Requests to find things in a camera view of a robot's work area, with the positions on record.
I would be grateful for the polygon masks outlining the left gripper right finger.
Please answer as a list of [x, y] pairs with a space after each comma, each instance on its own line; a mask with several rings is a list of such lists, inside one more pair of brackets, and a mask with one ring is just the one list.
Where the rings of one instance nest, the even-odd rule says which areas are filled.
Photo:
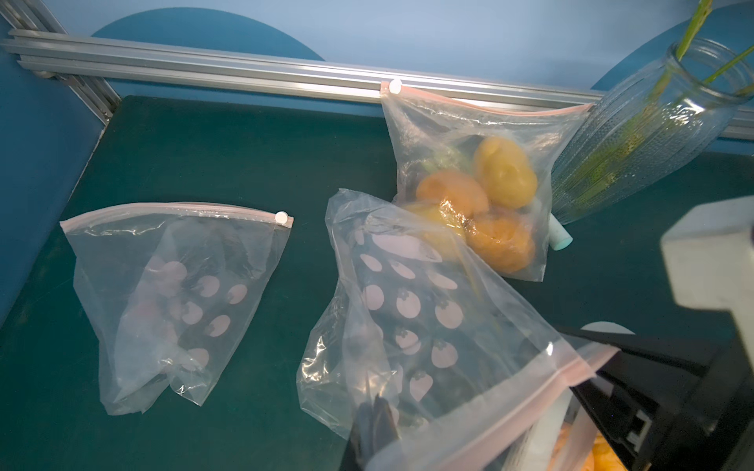
[[399, 438], [390, 402], [377, 396], [373, 404], [373, 453], [385, 449]]

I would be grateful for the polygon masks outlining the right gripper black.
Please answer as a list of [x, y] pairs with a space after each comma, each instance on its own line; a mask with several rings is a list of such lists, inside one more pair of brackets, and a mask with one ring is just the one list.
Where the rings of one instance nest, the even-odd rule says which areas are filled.
[[571, 391], [628, 470], [751, 470], [753, 371], [738, 339], [710, 341], [600, 333], [557, 326], [564, 337], [616, 347], [658, 366], [635, 389], [648, 414], [621, 389], [594, 380]]

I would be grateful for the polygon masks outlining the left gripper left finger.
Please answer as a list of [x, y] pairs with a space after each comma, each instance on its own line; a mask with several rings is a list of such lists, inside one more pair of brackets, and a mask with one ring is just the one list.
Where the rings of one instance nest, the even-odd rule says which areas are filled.
[[371, 436], [373, 432], [374, 403], [363, 402], [355, 410], [355, 420], [339, 471], [363, 471], [372, 457]]

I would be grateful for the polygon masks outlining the spare clear zipper bag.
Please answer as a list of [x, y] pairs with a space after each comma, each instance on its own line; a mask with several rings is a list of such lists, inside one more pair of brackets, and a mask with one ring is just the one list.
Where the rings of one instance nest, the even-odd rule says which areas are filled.
[[338, 282], [298, 400], [344, 439], [363, 402], [390, 402], [399, 438], [364, 470], [480, 470], [616, 353], [572, 345], [458, 239], [444, 259], [421, 237], [444, 227], [399, 206], [340, 190], [325, 223]]

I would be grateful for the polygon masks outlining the large orange potato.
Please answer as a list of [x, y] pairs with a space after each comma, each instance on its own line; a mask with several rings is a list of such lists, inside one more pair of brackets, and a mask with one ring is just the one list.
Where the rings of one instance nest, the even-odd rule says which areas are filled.
[[439, 171], [425, 177], [415, 191], [418, 201], [445, 203], [457, 214], [471, 218], [490, 210], [482, 186], [473, 177], [457, 171]]

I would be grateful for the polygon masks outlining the yellow green potato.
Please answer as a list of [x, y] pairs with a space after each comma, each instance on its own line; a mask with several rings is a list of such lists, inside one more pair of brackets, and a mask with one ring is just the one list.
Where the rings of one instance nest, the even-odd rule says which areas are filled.
[[517, 210], [536, 196], [538, 178], [529, 158], [510, 139], [483, 139], [474, 153], [474, 174], [496, 206]]

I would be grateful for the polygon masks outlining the clear zipper bag pink zipper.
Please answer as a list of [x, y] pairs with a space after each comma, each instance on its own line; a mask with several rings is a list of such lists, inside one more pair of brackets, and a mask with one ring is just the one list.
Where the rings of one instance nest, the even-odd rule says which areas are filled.
[[498, 274], [542, 281], [552, 170], [590, 107], [494, 110], [397, 78], [382, 82], [380, 98], [397, 162], [396, 204], [446, 225]]

